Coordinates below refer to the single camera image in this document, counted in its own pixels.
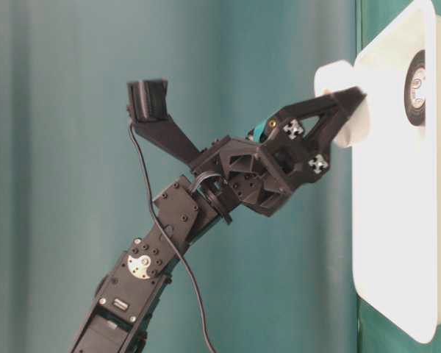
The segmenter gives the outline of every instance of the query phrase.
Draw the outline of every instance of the wire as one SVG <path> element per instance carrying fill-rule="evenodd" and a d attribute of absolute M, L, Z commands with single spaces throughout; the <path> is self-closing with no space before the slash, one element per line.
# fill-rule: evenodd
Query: wire
<path fill-rule="evenodd" d="M 133 125 L 132 125 L 131 121 L 129 121 L 128 131 L 129 131 L 129 138 L 131 139 L 131 142 L 134 144 L 134 147 L 137 150 L 137 154 L 138 154 L 138 157 L 139 157 L 140 168 L 142 169 L 142 174 L 143 174 L 143 177 L 144 177 L 144 182 L 146 184 L 146 195 L 147 195 L 147 202 L 148 202 L 148 211 L 150 212 L 151 217 L 154 220 L 154 223 L 157 225 L 158 229 L 162 233 L 162 235 L 165 238 L 165 240 L 167 241 L 167 243 L 170 244 L 171 248 L 175 252 L 176 256 L 179 258 L 179 260 L 182 262 L 184 268 L 186 269 L 186 272 L 189 274 L 189 276 L 191 278 L 191 282 L 193 284 L 194 291 L 196 293 L 196 298 L 198 300 L 199 312 L 201 314 L 201 323 L 202 323 L 202 330 L 203 330 L 204 341 L 206 342 L 206 346 L 207 346 L 207 348 L 209 349 L 209 351 L 211 353 L 217 353 L 215 348 L 214 348 L 214 346 L 211 343 L 211 340 L 209 339 L 209 334 L 207 332 L 207 324 L 206 324 L 206 312 L 204 310 L 203 299 L 201 298 L 201 292 L 199 290 L 198 282 L 196 281 L 194 273 L 191 270 L 191 267 L 188 265 L 188 262 L 184 259 L 183 255 L 176 248 L 175 244 L 171 241 L 170 237 L 168 237 L 167 233 L 163 229 L 162 224 L 160 223 L 160 220 L 155 215 L 154 205 L 153 205 L 153 201 L 152 201 L 152 189 L 151 189 L 151 186 L 150 186 L 150 180 L 148 179 L 148 172 L 147 172 L 146 161 L 144 160 L 142 149 L 140 148 L 140 145 L 139 145 L 139 143 L 137 142 L 137 140 L 136 140 L 136 138 L 134 136 Z"/>
<path fill-rule="evenodd" d="M 203 171 L 201 174 L 196 177 L 196 179 L 191 183 L 190 187 L 188 188 L 188 193 L 190 195 L 193 195 L 194 192 L 199 188 L 199 185 L 206 179 L 213 178 L 213 177 L 220 177 L 222 176 L 219 173 L 216 173 L 214 171 Z"/>

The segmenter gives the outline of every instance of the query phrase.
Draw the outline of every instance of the green component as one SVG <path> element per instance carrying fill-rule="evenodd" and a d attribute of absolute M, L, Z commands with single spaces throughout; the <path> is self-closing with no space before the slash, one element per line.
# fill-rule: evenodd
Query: green component
<path fill-rule="evenodd" d="M 369 44 L 410 2 L 357 0 L 356 20 L 361 19 L 356 26 L 358 48 Z M 433 3 L 441 15 L 441 0 L 433 0 Z M 441 326 L 431 343 L 419 344 L 362 299 L 359 300 L 359 322 L 360 353 L 441 353 Z"/>
<path fill-rule="evenodd" d="M 266 119 L 255 126 L 253 130 L 253 141 L 260 142 L 259 139 L 262 137 L 262 134 L 265 131 L 265 126 L 267 121 L 268 120 Z"/>

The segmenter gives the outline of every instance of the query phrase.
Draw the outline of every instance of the green curtain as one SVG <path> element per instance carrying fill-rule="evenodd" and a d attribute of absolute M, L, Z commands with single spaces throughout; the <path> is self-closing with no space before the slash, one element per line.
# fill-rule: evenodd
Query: green curtain
<path fill-rule="evenodd" d="M 358 0 L 358 50 L 371 42 L 410 2 Z M 437 13 L 441 15 L 441 0 L 434 0 L 433 3 Z M 359 327 L 359 353 L 441 353 L 441 326 L 431 343 L 419 344 L 362 299 L 359 300 Z"/>
<path fill-rule="evenodd" d="M 0 0 L 0 353 L 66 352 L 101 277 L 151 228 L 126 81 L 165 77 L 203 148 L 354 58 L 354 0 Z M 143 143 L 157 192 L 187 169 Z M 219 352 L 355 352 L 351 161 L 272 218 L 241 208 L 187 255 Z M 147 352 L 205 352 L 182 268 Z"/>

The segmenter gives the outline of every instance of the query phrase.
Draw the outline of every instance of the black robotic arm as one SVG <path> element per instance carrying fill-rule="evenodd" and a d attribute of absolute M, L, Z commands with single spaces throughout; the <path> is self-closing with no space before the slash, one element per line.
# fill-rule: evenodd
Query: black robotic arm
<path fill-rule="evenodd" d="M 167 113 L 165 80 L 129 82 L 128 90 L 131 129 L 186 163 L 194 180 L 180 176 L 154 198 L 162 228 L 134 239 L 101 281 L 70 353 L 141 352 L 180 260 L 173 246 L 183 255 L 217 220 L 230 223 L 240 204 L 271 216 L 299 186 L 317 182 L 329 170 L 331 142 L 365 97 L 350 88 L 291 104 L 247 138 L 226 136 L 199 151 Z M 303 121 L 315 116 L 306 133 Z"/>

